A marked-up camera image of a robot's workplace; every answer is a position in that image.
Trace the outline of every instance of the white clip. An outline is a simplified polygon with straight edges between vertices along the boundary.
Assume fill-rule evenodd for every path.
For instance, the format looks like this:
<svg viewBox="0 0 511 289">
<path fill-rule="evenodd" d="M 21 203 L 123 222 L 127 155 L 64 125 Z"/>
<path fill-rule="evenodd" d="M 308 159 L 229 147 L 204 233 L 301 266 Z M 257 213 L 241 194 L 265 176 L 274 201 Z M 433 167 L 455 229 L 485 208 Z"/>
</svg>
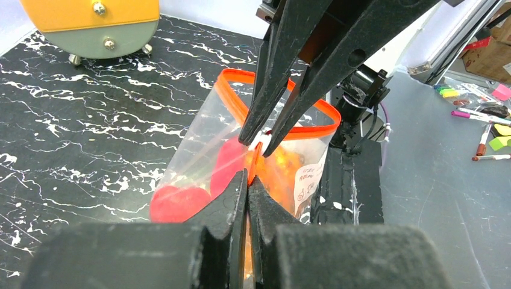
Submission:
<svg viewBox="0 0 511 289">
<path fill-rule="evenodd" d="M 263 144 L 263 147 L 261 148 L 262 155 L 270 145 L 271 133 L 269 134 L 268 131 L 270 131 L 269 128 L 263 128 L 262 130 L 260 130 L 255 136 L 254 141 L 248 146 L 248 150 L 254 151 L 256 149 L 256 146 L 259 143 L 262 143 Z"/>
<path fill-rule="evenodd" d="M 389 131 L 389 133 L 391 133 L 392 132 L 392 128 L 390 128 L 390 122 L 385 123 L 384 125 L 385 125 L 385 130 L 387 130 L 387 131 Z"/>
</svg>

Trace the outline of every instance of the white wall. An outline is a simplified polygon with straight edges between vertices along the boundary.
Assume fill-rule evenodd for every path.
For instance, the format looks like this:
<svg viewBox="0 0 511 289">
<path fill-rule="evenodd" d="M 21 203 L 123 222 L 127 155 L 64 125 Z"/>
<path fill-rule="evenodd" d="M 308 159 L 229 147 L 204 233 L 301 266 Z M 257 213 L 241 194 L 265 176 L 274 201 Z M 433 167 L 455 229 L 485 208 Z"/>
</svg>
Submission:
<svg viewBox="0 0 511 289">
<path fill-rule="evenodd" d="M 35 27 L 28 18 L 19 0 L 0 0 L 0 55 L 11 49 L 20 38 Z"/>
<path fill-rule="evenodd" d="M 442 2 L 415 41 L 410 44 L 401 64 L 405 67 L 416 67 L 432 61 L 440 50 L 452 41 L 459 29 L 466 25 L 466 20 L 474 9 L 484 1 L 487 0 L 465 0 L 456 7 Z"/>
<path fill-rule="evenodd" d="M 162 14 L 263 38 L 268 24 L 256 16 L 261 0 L 160 0 Z"/>
</svg>

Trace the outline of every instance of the yellow object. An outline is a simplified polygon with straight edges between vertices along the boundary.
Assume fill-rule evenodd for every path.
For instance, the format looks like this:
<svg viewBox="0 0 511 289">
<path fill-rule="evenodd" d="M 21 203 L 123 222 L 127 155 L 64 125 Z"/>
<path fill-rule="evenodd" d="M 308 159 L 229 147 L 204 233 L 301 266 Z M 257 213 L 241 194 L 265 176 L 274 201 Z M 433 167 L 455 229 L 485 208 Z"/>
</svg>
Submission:
<svg viewBox="0 0 511 289">
<path fill-rule="evenodd" d="M 494 124 L 495 129 L 500 135 L 511 135 L 511 128 L 505 125 Z"/>
<path fill-rule="evenodd" d="M 458 95 L 460 95 L 458 92 L 446 92 L 446 93 L 442 94 L 442 96 L 444 98 L 453 98 Z"/>
<path fill-rule="evenodd" d="M 511 137 L 495 137 L 489 142 L 489 145 L 494 151 L 498 151 L 505 146 L 511 145 Z"/>
<path fill-rule="evenodd" d="M 43 33 L 159 20 L 158 0 L 20 0 Z M 94 11 L 101 3 L 104 13 Z"/>
<path fill-rule="evenodd" d="M 260 154 L 255 150 L 249 152 L 245 157 L 245 167 L 251 167 L 254 162 L 254 155 Z M 289 152 L 281 146 L 277 147 L 271 157 L 260 157 L 261 161 L 255 161 L 255 174 L 259 176 L 261 183 L 265 186 L 268 194 L 281 205 L 290 214 L 295 213 L 295 203 L 292 196 L 295 186 L 296 172 L 303 166 L 301 157 L 294 152 Z M 296 218 L 299 217 L 301 211 L 297 212 Z M 245 279 L 253 275 L 252 266 L 252 243 L 250 240 L 250 224 L 246 224 L 246 240 L 245 240 L 245 266 L 243 273 Z"/>
</svg>

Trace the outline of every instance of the clear plastic bag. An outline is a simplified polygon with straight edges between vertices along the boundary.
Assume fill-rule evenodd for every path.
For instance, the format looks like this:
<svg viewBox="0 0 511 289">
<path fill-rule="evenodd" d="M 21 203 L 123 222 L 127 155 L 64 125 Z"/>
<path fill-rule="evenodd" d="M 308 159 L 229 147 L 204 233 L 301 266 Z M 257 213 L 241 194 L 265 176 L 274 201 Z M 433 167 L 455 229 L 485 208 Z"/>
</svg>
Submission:
<svg viewBox="0 0 511 289">
<path fill-rule="evenodd" d="M 310 204 L 340 115 L 330 104 L 318 101 L 275 152 L 263 158 L 253 146 L 237 141 L 251 103 L 254 78 L 254 73 L 235 69 L 225 69 L 219 75 L 158 183 L 149 207 L 153 222 L 188 220 L 218 197 L 244 168 L 257 175 L 270 196 L 296 218 Z M 288 82 L 265 128 L 273 127 L 294 85 Z M 250 244 L 245 252 L 249 275 Z"/>
<path fill-rule="evenodd" d="M 433 88 L 446 101 L 456 105 L 499 103 L 488 90 L 475 84 L 464 83 L 449 77 L 444 77 Z"/>
</svg>

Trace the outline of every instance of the gray table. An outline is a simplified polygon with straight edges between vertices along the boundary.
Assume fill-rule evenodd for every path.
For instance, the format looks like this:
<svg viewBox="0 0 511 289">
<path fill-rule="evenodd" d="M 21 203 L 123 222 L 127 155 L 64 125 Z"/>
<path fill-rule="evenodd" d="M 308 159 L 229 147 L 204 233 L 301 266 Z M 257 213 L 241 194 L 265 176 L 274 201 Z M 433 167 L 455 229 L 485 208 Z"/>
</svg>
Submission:
<svg viewBox="0 0 511 289">
<path fill-rule="evenodd" d="M 385 222 L 423 229 L 455 288 L 511 288 L 510 162 L 473 162 L 483 124 L 451 117 L 431 87 L 402 73 L 388 86 Z"/>
</svg>

